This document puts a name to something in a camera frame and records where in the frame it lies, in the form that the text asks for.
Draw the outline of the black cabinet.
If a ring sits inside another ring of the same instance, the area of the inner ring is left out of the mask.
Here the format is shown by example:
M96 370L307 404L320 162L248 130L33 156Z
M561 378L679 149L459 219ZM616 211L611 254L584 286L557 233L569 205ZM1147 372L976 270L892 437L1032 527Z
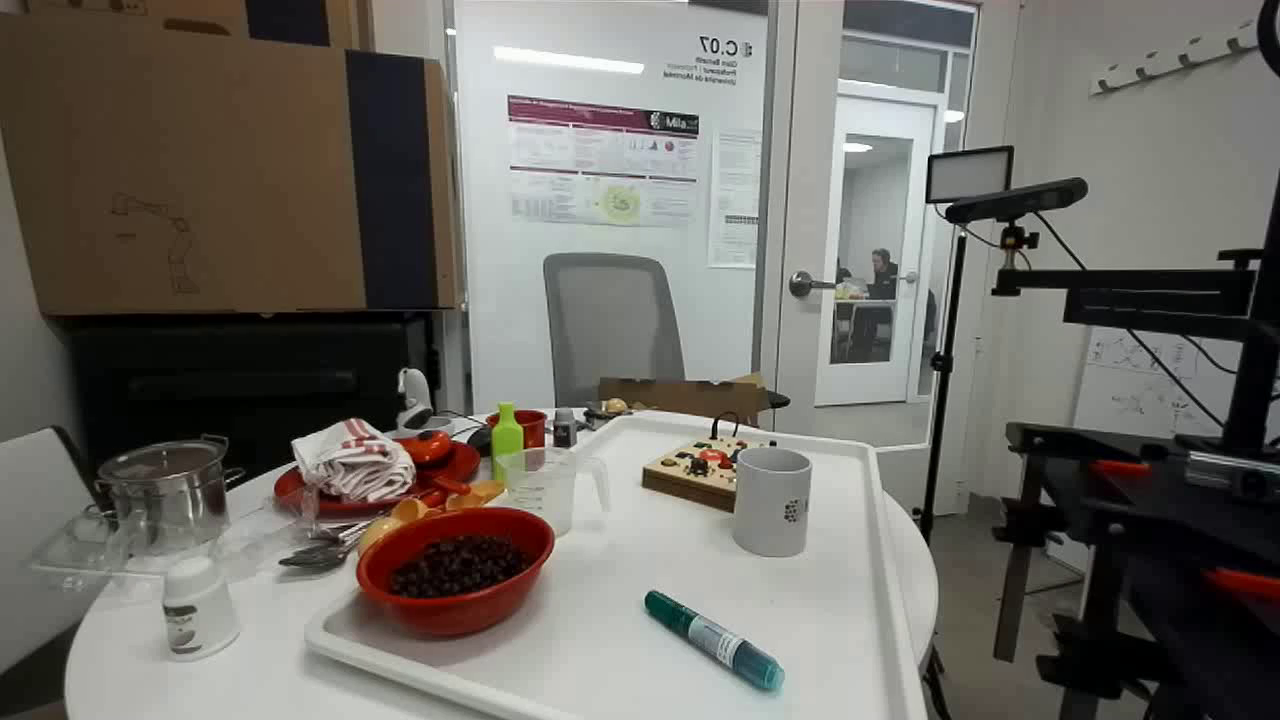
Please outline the black cabinet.
M66 319L66 341L88 464L225 437L232 470L263 474L331 419L390 430L395 372L435 372L433 319L384 313Z

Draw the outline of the metal utensils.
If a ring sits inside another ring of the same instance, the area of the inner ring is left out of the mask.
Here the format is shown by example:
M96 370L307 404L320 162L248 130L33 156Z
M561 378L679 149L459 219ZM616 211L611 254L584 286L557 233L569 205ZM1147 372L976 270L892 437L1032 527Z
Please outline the metal utensils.
M364 520L341 526L331 531L315 531L304 547L284 555L284 568L291 568L291 574L331 574L331 568L341 568L349 561L349 552L360 546L364 531L370 531Z

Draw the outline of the white mug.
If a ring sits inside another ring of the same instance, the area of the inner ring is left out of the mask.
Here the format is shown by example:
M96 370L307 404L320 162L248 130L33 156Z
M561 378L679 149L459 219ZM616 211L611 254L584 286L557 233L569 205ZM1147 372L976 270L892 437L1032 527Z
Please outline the white mug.
M791 447L736 455L733 539L757 555L800 555L808 546L814 459Z

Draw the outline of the red bowl with beans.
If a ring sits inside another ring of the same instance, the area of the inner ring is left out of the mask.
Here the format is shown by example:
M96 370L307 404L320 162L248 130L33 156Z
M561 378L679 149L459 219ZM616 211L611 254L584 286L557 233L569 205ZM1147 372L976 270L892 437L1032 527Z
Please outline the red bowl with beans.
M410 634L455 640L518 617L552 552L548 520L471 507L390 531L360 555L357 587Z

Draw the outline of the clear plastic measuring cup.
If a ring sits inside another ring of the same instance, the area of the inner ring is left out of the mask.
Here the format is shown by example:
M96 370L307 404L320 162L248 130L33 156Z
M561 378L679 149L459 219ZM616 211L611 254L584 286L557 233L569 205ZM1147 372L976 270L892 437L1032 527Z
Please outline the clear plastic measuring cup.
M542 515L557 535L574 527L575 484L589 484L598 492L600 512L611 507L609 464L600 455L569 447L530 447L507 470L507 499Z

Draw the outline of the white red patterned cloth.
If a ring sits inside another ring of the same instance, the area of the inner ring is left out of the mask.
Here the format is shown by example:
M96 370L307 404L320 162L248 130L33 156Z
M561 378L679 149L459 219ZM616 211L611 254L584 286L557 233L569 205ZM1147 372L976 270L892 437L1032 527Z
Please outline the white red patterned cloth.
M315 492L349 506L395 499L417 482L417 464L404 443L360 415L295 437L291 455Z

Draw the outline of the large cardboard box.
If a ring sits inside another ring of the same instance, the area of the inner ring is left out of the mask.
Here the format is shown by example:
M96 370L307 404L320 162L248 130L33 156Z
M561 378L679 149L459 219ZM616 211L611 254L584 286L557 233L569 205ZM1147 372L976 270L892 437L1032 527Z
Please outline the large cardboard box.
M49 317L429 313L459 296L433 62L88 14L0 15Z

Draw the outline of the steel pot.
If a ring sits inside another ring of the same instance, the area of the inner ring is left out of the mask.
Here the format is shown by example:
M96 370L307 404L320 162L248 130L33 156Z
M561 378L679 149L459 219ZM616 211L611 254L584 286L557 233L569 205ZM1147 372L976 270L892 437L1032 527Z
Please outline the steel pot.
M227 526L227 442L156 442L96 470L134 552L164 555L213 546Z

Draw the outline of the red cup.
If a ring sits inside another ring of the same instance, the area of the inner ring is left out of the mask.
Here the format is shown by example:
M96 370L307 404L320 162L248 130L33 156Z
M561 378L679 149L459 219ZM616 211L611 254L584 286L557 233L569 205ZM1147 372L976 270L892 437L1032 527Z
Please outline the red cup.
M544 447L548 415L542 407L518 407L518 426L523 430L523 447Z

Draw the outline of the green marker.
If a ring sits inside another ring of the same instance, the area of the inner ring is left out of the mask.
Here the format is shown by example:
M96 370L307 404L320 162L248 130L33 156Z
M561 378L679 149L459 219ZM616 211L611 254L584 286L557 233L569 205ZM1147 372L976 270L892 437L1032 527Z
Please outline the green marker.
M724 623L709 620L706 612L679 606L677 598L649 594L644 612L656 623L665 623L673 635L690 640L696 654L727 669L736 680L751 684L757 693L784 690L784 665L778 656L727 634Z

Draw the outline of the wooden busy board toy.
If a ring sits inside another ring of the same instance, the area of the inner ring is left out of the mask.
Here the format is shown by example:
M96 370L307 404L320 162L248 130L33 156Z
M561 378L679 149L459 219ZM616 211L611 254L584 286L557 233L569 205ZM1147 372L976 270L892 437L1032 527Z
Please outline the wooden busy board toy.
M720 512L736 507L736 455L744 442L691 442L656 455L639 484Z

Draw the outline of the wall poster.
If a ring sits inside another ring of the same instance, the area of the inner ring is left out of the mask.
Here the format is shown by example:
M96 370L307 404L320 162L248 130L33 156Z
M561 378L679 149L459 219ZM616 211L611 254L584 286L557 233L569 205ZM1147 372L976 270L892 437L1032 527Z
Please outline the wall poster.
M514 211L538 224L690 228L699 205L691 112L514 96Z

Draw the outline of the red plate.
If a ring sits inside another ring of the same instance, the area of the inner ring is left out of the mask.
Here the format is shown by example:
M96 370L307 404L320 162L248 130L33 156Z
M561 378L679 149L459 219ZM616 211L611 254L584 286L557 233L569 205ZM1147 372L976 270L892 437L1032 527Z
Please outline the red plate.
M272 492L284 512L312 507L323 520L392 512L402 499L419 499L429 512L484 507L499 496L492 482L481 482L481 454L452 437L404 442L410 484L390 492L341 492L315 489L301 470L276 476Z

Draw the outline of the white plastic tray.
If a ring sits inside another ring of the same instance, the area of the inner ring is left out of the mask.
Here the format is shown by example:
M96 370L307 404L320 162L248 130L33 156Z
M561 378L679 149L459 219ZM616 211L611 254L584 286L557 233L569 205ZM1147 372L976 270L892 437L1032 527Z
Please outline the white plastic tray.
M496 720L927 720L919 635L903 620L876 455L800 437L814 459L808 546L751 555L733 526L649 492L639 470L709 430L639 411L580 443L609 476L575 496L530 606L469 640L425 640L346 598L307 650ZM757 693L644 612L649 594L712 617L784 665Z

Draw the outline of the white pill bottle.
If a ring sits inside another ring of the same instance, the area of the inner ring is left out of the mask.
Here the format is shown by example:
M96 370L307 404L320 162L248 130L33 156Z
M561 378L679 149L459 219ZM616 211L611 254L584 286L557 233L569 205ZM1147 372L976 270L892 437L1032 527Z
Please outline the white pill bottle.
M177 662L225 654L239 635L227 576L210 555L190 555L164 574L159 612Z

